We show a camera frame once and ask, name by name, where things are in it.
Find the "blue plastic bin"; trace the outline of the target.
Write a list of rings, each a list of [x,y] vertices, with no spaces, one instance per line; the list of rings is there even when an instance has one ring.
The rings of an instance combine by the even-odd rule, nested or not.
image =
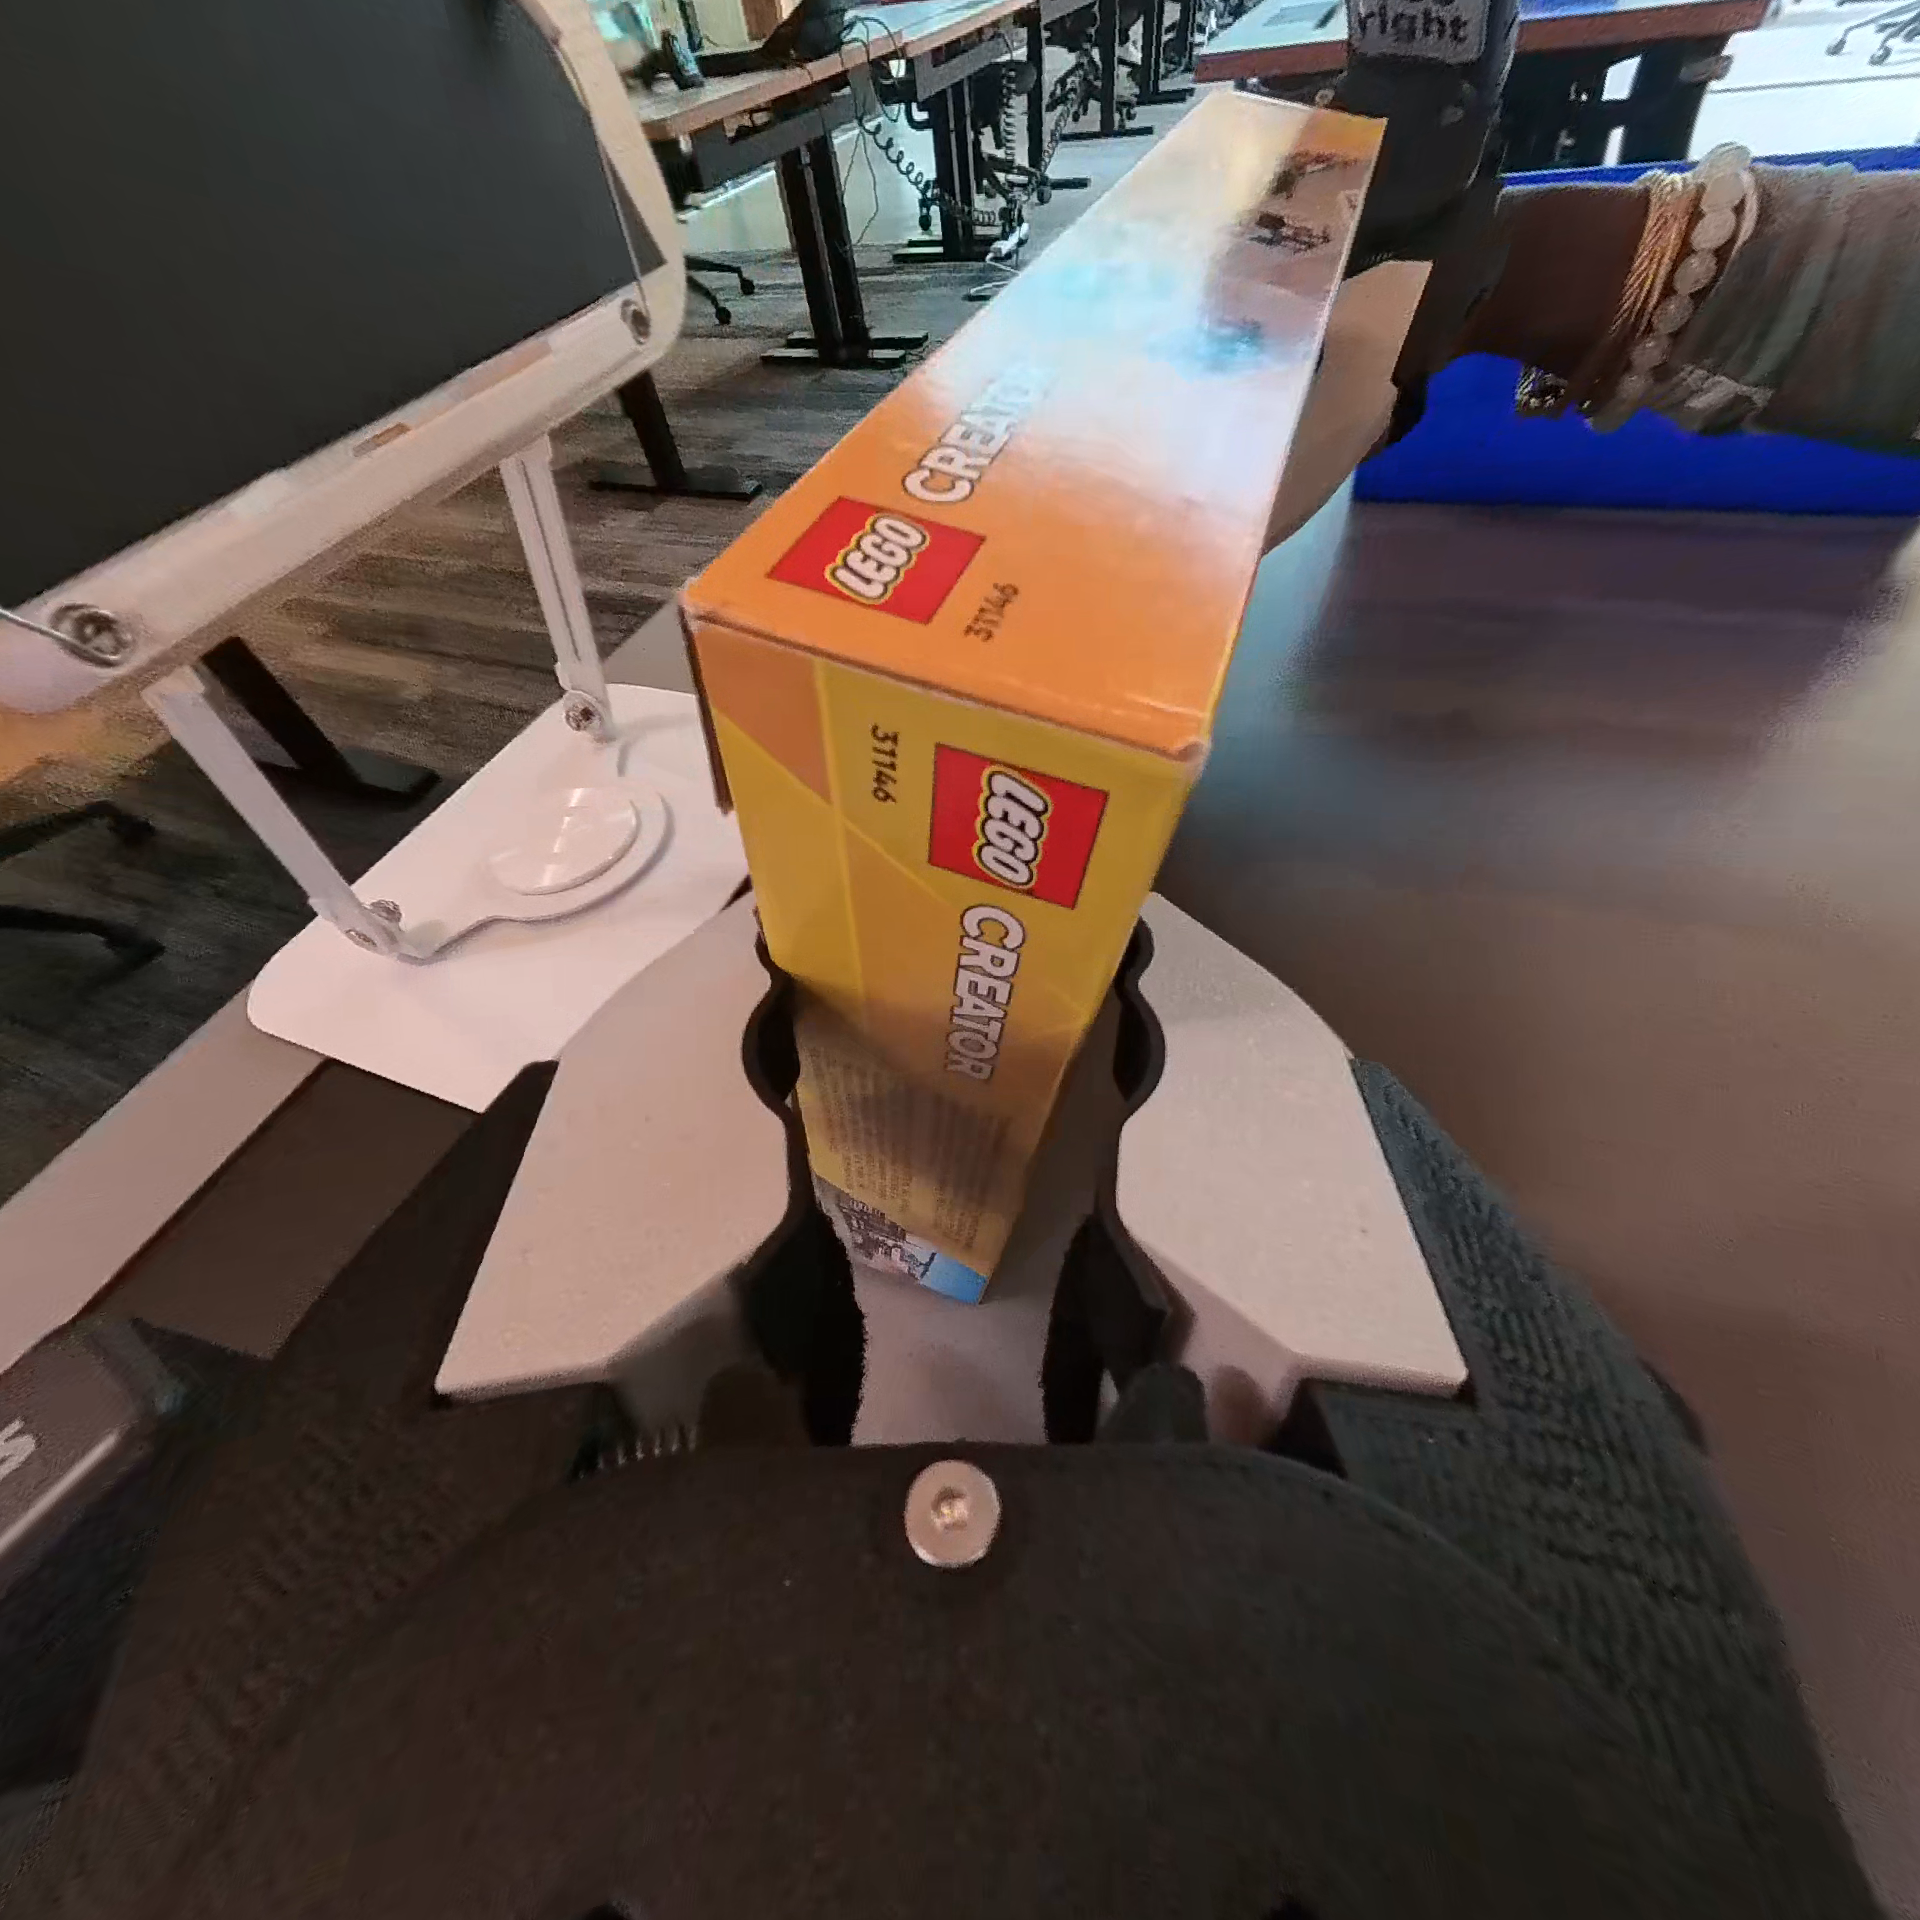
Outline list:
[[[1773,165],[1894,166],[1897,153],[1802,156]],[[1663,168],[1536,172],[1515,184],[1633,181]],[[1897,515],[1915,511],[1915,455],[1743,431],[1695,437],[1639,410],[1610,431],[1577,417],[1516,413],[1521,370],[1496,356],[1462,356],[1441,368],[1421,423],[1356,472],[1356,497],[1377,502],[1704,509],[1790,515]]]

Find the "white tablet stand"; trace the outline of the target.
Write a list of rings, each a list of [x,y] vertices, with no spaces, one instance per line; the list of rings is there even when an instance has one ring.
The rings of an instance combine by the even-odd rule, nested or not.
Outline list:
[[[747,878],[694,698],[616,684],[598,655],[551,440],[498,476],[562,695],[362,880],[300,821],[199,668],[144,695],[317,917],[255,976],[250,1021],[472,1113],[556,1059]]]

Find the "black table leg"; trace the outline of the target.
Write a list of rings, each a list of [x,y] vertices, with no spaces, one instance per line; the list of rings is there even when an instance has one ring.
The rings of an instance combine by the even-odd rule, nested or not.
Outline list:
[[[618,404],[641,445],[641,465],[600,462],[586,469],[595,491],[752,502],[762,485],[725,465],[690,465],[676,440],[676,428],[659,398],[656,376],[643,372],[618,390]]]
[[[429,766],[336,743],[242,639],[215,644],[201,667],[250,719],[250,757],[280,786],[374,809],[416,807],[441,786]]]

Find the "person's right hand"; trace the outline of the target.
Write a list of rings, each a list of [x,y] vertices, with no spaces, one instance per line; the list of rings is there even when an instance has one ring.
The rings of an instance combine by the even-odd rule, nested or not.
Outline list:
[[[1521,370],[1516,413],[1563,417],[1606,356],[1645,224],[1648,181],[1515,184],[1494,217],[1496,274],[1459,342],[1462,356]]]

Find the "yellow lego set box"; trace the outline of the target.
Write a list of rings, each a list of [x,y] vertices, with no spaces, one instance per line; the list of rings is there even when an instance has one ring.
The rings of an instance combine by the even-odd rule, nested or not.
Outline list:
[[[815,1188],[975,1305],[1203,766],[1386,124],[1220,95],[683,589]]]

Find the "wooden desk with black legs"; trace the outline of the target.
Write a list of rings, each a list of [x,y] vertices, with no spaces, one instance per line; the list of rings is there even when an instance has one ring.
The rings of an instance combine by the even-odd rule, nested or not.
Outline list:
[[[1349,5],[1252,5],[1196,49],[1199,84],[1307,101],[1332,84]],[[1680,162],[1706,90],[1765,3],[1523,3],[1506,90],[1511,172]]]
[[[1052,81],[1047,50],[1088,5],[800,5],[749,50],[694,52],[659,35],[629,77],[678,206],[770,171],[800,265],[807,318],[770,366],[898,368],[924,335],[869,324],[837,141],[887,165],[924,204],[895,262],[947,261],[1008,275],[1029,213],[1055,190],[1057,142],[1113,86],[1085,52]]]

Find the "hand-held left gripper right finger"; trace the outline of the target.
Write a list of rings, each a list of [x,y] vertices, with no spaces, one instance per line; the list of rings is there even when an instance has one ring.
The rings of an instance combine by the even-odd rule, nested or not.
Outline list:
[[[1187,1370],[1218,1441],[1303,1387],[1452,1403],[1469,1362],[1356,1058],[1308,1002],[1152,897],[1097,1079],[1116,1097],[1043,1351],[1043,1426],[1088,1441],[1140,1371]]]

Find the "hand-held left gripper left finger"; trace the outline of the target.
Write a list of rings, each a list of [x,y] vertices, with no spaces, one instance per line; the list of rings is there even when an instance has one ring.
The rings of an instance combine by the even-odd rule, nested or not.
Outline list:
[[[815,1444],[848,1444],[864,1311],[795,1086],[794,986],[734,901],[563,1047],[440,1394],[603,1386],[667,1437],[758,1368]]]

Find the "tablet with pale frame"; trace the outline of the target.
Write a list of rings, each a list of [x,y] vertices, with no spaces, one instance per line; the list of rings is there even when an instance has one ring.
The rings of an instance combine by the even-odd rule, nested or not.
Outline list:
[[[586,5],[5,5],[5,748],[195,662],[671,352]]]

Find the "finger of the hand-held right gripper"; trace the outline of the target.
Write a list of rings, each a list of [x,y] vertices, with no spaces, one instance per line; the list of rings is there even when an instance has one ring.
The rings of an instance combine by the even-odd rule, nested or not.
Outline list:
[[[1267,548],[1294,538],[1384,442],[1398,404],[1393,372],[1432,265],[1386,261],[1344,279],[1295,426]]]

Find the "grey power adapter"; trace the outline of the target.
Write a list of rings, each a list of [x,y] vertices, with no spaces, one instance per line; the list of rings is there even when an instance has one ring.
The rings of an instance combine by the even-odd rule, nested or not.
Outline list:
[[[144,1328],[86,1318],[2,1376],[2,1594],[154,1450],[178,1382]]]

